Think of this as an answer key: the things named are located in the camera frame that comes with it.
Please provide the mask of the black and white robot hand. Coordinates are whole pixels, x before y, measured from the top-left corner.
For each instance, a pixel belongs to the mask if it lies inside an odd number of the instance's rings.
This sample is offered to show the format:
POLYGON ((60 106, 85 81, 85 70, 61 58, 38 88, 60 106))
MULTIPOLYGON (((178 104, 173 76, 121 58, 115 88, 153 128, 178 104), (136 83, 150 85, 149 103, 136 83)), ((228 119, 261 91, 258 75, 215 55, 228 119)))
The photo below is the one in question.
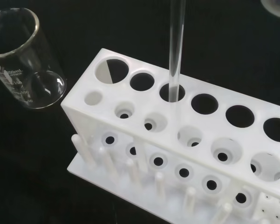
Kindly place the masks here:
POLYGON ((280 0, 261 0, 260 2, 268 12, 280 17, 280 0))

